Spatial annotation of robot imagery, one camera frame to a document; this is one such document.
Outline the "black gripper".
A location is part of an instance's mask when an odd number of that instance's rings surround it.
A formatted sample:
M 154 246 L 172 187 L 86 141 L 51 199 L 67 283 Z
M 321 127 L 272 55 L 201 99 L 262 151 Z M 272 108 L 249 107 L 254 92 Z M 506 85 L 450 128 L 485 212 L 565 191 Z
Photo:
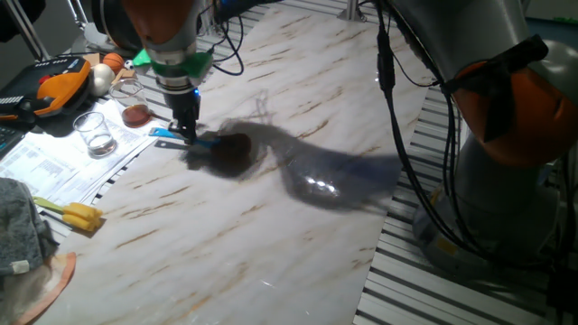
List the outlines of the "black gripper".
M 196 121 L 200 113 L 200 91 L 186 88 L 178 93 L 165 93 L 164 100 L 172 110 L 172 130 L 180 134 L 186 144 L 194 144 L 197 139 Z

